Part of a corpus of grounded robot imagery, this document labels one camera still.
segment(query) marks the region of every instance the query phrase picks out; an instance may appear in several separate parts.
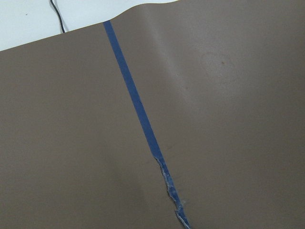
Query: white surface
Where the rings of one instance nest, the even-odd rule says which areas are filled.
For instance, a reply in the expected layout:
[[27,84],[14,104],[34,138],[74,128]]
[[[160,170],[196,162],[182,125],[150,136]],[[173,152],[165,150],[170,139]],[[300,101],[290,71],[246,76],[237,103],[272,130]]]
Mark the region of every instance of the white surface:
[[[173,1],[53,0],[66,31],[110,20],[136,5]],[[61,33],[49,0],[0,0],[0,31],[0,51]]]

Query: blue tape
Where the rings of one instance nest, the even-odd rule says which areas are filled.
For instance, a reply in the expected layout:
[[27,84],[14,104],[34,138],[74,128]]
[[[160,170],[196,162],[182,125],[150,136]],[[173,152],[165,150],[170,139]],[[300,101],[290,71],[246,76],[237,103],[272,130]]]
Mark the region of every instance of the blue tape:
[[184,213],[183,206],[179,199],[177,190],[173,184],[173,179],[168,171],[165,160],[163,158],[163,155],[161,153],[157,140],[154,136],[153,129],[148,120],[147,114],[144,110],[143,104],[141,102],[137,88],[136,88],[134,81],[132,79],[132,76],[130,74],[129,68],[128,68],[126,60],[123,56],[122,50],[121,50],[119,42],[116,38],[116,35],[115,35],[115,32],[111,25],[111,22],[106,21],[103,24],[104,24],[105,30],[107,32],[110,44],[112,46],[114,55],[116,57],[116,60],[119,64],[120,70],[122,72],[123,78],[125,80],[129,95],[132,99],[133,106],[134,106],[134,108],[137,112],[138,118],[140,120],[142,129],[144,131],[144,134],[145,134],[147,143],[149,145],[149,148],[151,150],[151,153],[161,167],[161,171],[162,171],[164,180],[167,185],[168,193],[169,193],[170,197],[173,199],[173,201],[175,202],[175,205],[177,207],[177,210],[175,211],[176,215],[177,215],[178,219],[182,222],[182,224],[185,226],[185,228],[190,229],[191,228],[190,224],[186,218],[186,215]]

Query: torn tape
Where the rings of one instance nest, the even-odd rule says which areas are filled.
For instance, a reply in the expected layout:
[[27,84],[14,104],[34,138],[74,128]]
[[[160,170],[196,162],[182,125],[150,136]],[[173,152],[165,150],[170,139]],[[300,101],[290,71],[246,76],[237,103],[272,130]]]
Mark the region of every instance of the torn tape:
[[143,104],[141,102],[140,96],[138,94],[137,88],[134,84],[134,81],[132,79],[131,73],[129,71],[128,65],[126,63],[126,60],[123,56],[122,50],[120,48],[119,42],[117,40],[117,37],[115,35],[115,32],[113,30],[113,27],[111,25],[110,21],[106,21],[103,23],[105,30],[108,35],[108,39],[110,41],[110,44],[112,46],[112,50],[114,52],[114,55],[116,57],[116,60],[118,62],[118,65],[120,67],[121,73],[123,75],[125,84],[127,86],[129,95],[132,99],[133,106],[136,110],[136,113],[138,115],[139,121],[141,123],[142,129],[144,131],[147,143],[149,145],[149,148],[151,150],[151,153],[153,157],[157,160],[157,162],[160,165],[165,183],[167,185],[167,190],[169,196],[174,201],[177,210],[175,211],[177,218],[182,222],[184,227],[186,229],[190,229],[190,223],[187,220],[187,217],[184,213],[183,206],[181,204],[181,201],[179,199],[177,190],[174,186],[173,179],[169,173],[169,170],[167,168],[167,165],[165,163],[164,157],[161,153],[160,147],[158,145],[158,142],[155,138],[155,135],[153,133],[153,129],[151,127],[151,124],[149,122],[149,119],[147,117],[147,114],[145,112],[145,109],[143,107]]

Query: black cable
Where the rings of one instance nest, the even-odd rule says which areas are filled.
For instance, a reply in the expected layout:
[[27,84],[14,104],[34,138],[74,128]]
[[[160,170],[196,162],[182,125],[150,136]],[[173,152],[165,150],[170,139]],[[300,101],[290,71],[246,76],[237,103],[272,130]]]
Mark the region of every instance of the black cable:
[[59,14],[59,12],[58,12],[58,10],[57,10],[56,6],[54,5],[53,1],[52,1],[52,0],[50,0],[50,2],[51,2],[52,6],[54,7],[54,9],[55,9],[55,11],[56,11],[56,13],[57,13],[57,16],[58,16],[59,22],[60,22],[60,24],[61,24],[61,30],[62,30],[62,33],[65,33],[65,29],[63,28],[63,24],[62,24],[62,20],[61,20],[61,15]]

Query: blue stripe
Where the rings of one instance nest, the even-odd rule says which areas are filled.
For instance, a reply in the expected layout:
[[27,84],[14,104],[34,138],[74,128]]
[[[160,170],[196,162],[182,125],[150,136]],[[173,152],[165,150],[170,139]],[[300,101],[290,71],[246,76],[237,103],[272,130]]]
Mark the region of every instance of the blue stripe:
[[140,120],[142,129],[144,131],[144,134],[145,134],[147,143],[149,145],[149,148],[151,150],[151,153],[152,153],[153,157],[158,161],[158,163],[161,167],[162,174],[163,174],[164,180],[167,185],[168,193],[169,193],[170,197],[173,199],[173,201],[175,202],[175,205],[177,207],[177,210],[175,211],[176,215],[177,215],[178,219],[183,223],[185,228],[190,229],[191,228],[190,224],[186,218],[186,215],[184,213],[183,206],[179,199],[177,190],[173,184],[173,179],[168,171],[165,160],[164,160],[161,150],[159,148],[158,142],[154,136],[153,129],[148,120],[147,114],[144,110],[143,104],[141,102],[137,88],[132,79],[132,75],[130,74],[129,68],[128,68],[125,58],[123,56],[122,50],[121,50],[119,42],[116,38],[113,27],[112,27],[110,21],[106,21],[103,24],[104,24],[105,30],[107,32],[109,41],[111,43],[113,52],[115,54],[116,60],[119,64],[121,73],[125,80],[129,95],[132,99],[133,106],[134,106],[134,108],[137,112],[138,118]]

